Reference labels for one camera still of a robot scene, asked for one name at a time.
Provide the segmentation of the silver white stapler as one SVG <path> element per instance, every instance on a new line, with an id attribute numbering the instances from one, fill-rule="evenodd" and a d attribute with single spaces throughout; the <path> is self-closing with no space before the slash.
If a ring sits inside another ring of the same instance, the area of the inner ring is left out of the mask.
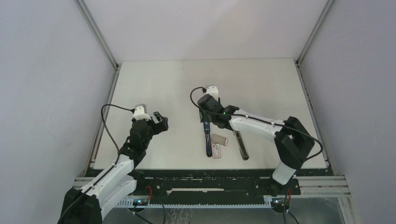
<path id="1" fill-rule="evenodd" d="M 247 161 L 249 159 L 249 155 L 248 155 L 248 153 L 246 151 L 246 148 L 245 148 L 245 145 L 244 145 L 244 142 L 243 142 L 243 139 L 242 139 L 242 136 L 241 136 L 240 132 L 234 130 L 233 134 L 236 137 L 236 140 L 237 140 L 237 143 L 238 143 L 238 147 L 239 147 L 242 159 L 244 161 Z"/>

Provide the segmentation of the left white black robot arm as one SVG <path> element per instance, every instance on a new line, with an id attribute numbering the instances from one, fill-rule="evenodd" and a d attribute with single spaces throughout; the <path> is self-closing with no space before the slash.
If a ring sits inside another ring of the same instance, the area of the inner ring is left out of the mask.
<path id="1" fill-rule="evenodd" d="M 168 128 L 168 118 L 159 112 L 149 116 L 134 111 L 132 127 L 119 157 L 88 184 L 67 191 L 58 223 L 100 224 L 128 194 L 143 193 L 146 182 L 130 173 L 145 157 L 153 136 Z"/>

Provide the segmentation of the blue black stapler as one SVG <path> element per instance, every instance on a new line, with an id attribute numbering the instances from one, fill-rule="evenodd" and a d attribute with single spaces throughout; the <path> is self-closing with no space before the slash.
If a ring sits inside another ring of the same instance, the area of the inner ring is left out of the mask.
<path id="1" fill-rule="evenodd" d="M 211 135 L 210 135 L 210 123 L 204 121 L 203 128 L 205 133 L 205 151 L 207 157 L 212 157 L 212 144 L 211 144 Z"/>

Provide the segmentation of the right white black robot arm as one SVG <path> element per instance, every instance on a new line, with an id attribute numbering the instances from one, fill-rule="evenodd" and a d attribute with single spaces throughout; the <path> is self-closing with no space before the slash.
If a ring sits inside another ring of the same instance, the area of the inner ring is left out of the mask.
<path id="1" fill-rule="evenodd" d="M 321 142 L 312 137 L 299 119 L 267 119 L 249 114 L 236 106 L 223 107 L 213 96 L 205 94 L 198 100 L 197 107 L 206 113 L 210 121 L 221 129 L 235 132 L 249 132 L 274 141 L 280 162 L 273 172 L 270 189 L 282 194 L 288 189 L 288 182 L 302 165 L 312 158 L 311 150 Z"/>

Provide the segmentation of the staple box tray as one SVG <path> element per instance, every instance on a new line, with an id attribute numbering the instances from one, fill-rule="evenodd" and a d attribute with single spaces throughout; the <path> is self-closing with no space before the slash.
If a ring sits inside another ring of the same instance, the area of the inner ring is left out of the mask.
<path id="1" fill-rule="evenodd" d="M 217 134 L 212 134 L 211 135 L 211 143 L 212 144 L 219 144 L 222 146 L 227 146 L 228 144 L 228 138 L 217 135 Z"/>

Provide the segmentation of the red white staple box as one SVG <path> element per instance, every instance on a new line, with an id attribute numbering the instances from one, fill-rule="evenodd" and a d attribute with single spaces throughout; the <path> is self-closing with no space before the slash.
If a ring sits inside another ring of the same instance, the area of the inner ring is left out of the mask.
<path id="1" fill-rule="evenodd" d="M 212 144 L 212 158 L 221 158 L 220 144 Z"/>

